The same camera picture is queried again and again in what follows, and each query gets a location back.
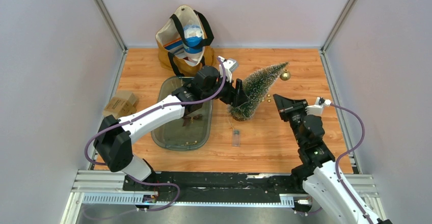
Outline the gold bead garland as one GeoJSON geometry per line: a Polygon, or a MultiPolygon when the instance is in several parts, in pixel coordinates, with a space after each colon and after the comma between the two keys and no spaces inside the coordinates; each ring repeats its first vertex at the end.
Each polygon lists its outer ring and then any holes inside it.
{"type": "Polygon", "coordinates": [[[270,94],[265,95],[262,98],[262,101],[267,101],[267,102],[271,102],[272,101],[272,96],[270,94]]]}

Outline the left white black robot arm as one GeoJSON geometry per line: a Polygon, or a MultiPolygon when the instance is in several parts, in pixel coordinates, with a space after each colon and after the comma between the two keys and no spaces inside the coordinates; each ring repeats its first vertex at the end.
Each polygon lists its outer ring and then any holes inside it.
{"type": "Polygon", "coordinates": [[[102,158],[102,165],[111,172],[132,176],[142,190],[151,190],[156,177],[150,165],[133,154],[132,144],[150,131],[199,110],[207,101],[218,99],[234,107],[247,102],[242,81],[232,79],[237,67],[231,59],[223,61],[218,69],[203,66],[195,77],[157,104],[122,118],[103,118],[98,133],[89,140],[102,158]]]}

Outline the small frosted christmas tree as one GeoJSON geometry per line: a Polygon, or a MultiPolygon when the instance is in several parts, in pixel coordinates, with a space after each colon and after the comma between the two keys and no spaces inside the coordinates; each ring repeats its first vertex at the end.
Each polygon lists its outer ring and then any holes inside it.
{"type": "Polygon", "coordinates": [[[248,101],[238,107],[228,106],[228,113],[232,118],[237,121],[251,120],[262,99],[264,99],[288,64],[288,62],[284,62],[270,65],[248,75],[243,80],[243,89],[248,101]]]}

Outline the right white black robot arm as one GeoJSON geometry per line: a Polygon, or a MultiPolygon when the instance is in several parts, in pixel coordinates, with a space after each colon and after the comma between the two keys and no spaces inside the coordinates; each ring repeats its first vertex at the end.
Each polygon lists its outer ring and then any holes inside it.
{"type": "Polygon", "coordinates": [[[321,114],[325,107],[337,108],[337,105],[322,97],[318,97],[314,105],[309,105],[305,99],[289,99],[278,94],[273,95],[273,100],[281,120],[289,123],[299,147],[302,164],[291,171],[292,189],[309,194],[335,223],[391,223],[367,206],[339,166],[342,157],[357,149],[364,136],[338,157],[323,140],[325,130],[321,114]]]}

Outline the gold bell ornament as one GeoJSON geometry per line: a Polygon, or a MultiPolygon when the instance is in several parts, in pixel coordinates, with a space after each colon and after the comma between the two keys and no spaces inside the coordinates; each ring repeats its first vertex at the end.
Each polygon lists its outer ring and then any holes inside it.
{"type": "Polygon", "coordinates": [[[280,74],[279,78],[283,81],[287,81],[291,78],[291,73],[288,70],[284,70],[283,73],[280,74]]]}

